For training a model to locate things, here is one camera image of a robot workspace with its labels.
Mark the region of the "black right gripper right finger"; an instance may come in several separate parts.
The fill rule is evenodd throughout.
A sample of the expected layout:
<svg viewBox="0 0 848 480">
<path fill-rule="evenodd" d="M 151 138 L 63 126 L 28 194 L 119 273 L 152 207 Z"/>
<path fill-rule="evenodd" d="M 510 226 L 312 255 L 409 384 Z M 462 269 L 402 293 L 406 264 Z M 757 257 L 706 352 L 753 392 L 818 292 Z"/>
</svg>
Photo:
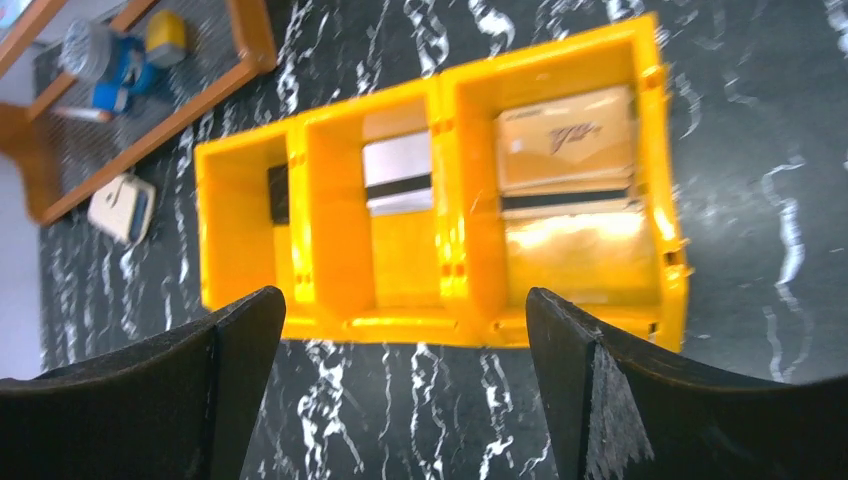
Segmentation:
<svg viewBox="0 0 848 480">
<path fill-rule="evenodd" d="M 847 380 L 722 370 L 605 323 L 544 288 L 529 346 L 563 479 L 843 479 Z"/>
</svg>

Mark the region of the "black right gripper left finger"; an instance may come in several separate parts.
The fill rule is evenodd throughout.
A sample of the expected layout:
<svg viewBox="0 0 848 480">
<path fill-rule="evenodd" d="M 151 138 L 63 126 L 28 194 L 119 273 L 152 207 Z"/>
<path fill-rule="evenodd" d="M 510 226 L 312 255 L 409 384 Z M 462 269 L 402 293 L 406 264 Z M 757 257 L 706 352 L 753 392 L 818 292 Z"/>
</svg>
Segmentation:
<svg viewBox="0 0 848 480">
<path fill-rule="evenodd" d="M 261 288 L 198 320 L 1 382 L 5 479 L 236 479 L 284 325 Z"/>
</svg>

